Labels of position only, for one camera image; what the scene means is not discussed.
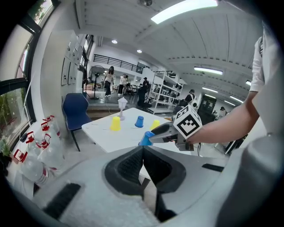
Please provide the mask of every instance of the fluorescent light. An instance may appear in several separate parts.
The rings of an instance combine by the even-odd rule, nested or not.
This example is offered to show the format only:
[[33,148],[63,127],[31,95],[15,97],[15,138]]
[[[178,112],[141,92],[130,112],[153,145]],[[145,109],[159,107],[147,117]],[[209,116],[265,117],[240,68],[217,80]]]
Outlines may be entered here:
[[223,75],[223,71],[215,70],[215,69],[207,69],[207,68],[201,68],[201,67],[194,67],[194,70],[196,70],[196,71],[202,71],[202,72],[215,73],[215,74],[219,74],[219,75]]
[[230,102],[228,102],[228,101],[226,101],[226,100],[224,100],[224,102],[226,102],[226,103],[228,103],[228,104],[231,104],[232,106],[236,106],[235,104],[232,104],[232,103],[230,103]]
[[208,95],[208,94],[204,94],[204,95],[206,95],[208,97],[211,97],[211,98],[215,98],[214,96],[211,96],[211,95]]
[[218,91],[216,91],[216,90],[212,90],[212,89],[209,89],[209,88],[206,88],[206,87],[203,87],[202,89],[204,89],[204,90],[209,90],[209,91],[212,91],[212,92],[218,93]]
[[243,101],[241,101],[240,99],[237,99],[237,98],[235,98],[235,97],[233,97],[233,96],[230,96],[230,98],[235,99],[235,100],[237,100],[238,102],[243,103]]
[[247,80],[246,84],[250,86],[252,85],[252,83],[249,80]]
[[185,0],[159,12],[157,15],[153,16],[151,20],[159,24],[184,12],[216,6],[217,2],[215,0]]

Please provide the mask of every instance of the black cable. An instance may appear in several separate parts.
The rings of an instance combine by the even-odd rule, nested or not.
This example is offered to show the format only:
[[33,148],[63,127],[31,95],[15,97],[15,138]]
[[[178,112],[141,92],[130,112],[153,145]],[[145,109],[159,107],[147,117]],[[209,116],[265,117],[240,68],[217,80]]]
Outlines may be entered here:
[[199,143],[199,145],[197,147],[197,154],[198,154],[198,156],[200,156],[200,151],[201,151],[201,143]]

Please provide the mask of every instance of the person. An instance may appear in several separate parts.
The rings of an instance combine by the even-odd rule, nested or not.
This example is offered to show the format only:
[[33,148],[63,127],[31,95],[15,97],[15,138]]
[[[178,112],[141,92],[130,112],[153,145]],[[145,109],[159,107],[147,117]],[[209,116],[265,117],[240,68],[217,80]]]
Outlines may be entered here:
[[149,83],[149,81],[147,80],[147,77],[144,77],[144,81],[143,81],[143,86],[142,86],[142,88],[147,91],[148,88],[149,88],[149,85],[150,85],[150,83]]
[[124,85],[126,85],[126,75],[123,74],[123,76],[120,78],[119,87],[118,87],[118,96],[122,95],[122,90]]
[[226,111],[226,109],[222,106],[222,107],[220,108],[219,119],[221,119],[222,117],[226,116],[226,114],[227,114],[227,111]]
[[114,67],[111,66],[108,72],[106,73],[104,83],[105,83],[105,88],[106,88],[106,94],[105,97],[110,97],[111,92],[110,92],[110,85],[114,81]]
[[259,118],[252,99],[277,72],[282,62],[281,48],[270,28],[263,23],[263,35],[255,43],[252,84],[246,100],[222,119],[204,125],[187,141],[190,144],[222,143],[238,140],[248,134]]
[[128,75],[125,76],[126,84],[123,85],[123,91],[122,94],[125,95],[127,91],[127,84],[128,84]]
[[187,95],[187,97],[185,98],[185,100],[187,101],[188,104],[190,104],[193,100],[196,100],[196,96],[194,94],[194,90],[191,89],[189,91],[189,94]]

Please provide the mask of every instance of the woman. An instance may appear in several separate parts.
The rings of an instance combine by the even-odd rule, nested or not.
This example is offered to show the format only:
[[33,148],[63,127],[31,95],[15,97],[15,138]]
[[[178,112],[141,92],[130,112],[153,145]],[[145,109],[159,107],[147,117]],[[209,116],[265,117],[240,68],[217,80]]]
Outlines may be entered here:
[[222,117],[226,116],[226,114],[227,114],[227,111],[222,106],[221,109],[220,109],[220,113],[219,113],[219,119],[221,119]]
[[110,97],[111,96],[111,92],[110,92],[110,85],[114,80],[114,67],[111,66],[110,69],[108,70],[108,72],[106,73],[105,76],[105,88],[106,88],[106,97]]
[[122,90],[123,90],[123,86],[126,85],[126,75],[123,74],[123,76],[120,78],[120,82],[119,82],[119,87],[118,87],[118,95],[122,95]]

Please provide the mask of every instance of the yellow cup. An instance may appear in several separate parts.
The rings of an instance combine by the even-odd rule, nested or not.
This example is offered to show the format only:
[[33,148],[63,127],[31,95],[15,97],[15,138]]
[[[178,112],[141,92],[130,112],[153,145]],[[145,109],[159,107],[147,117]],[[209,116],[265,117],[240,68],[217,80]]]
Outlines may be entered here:
[[110,129],[113,130],[113,131],[119,131],[121,129],[119,117],[113,117],[112,118],[112,123],[111,123]]
[[154,120],[152,126],[150,127],[150,130],[152,131],[154,128],[158,127],[160,125],[159,120]]

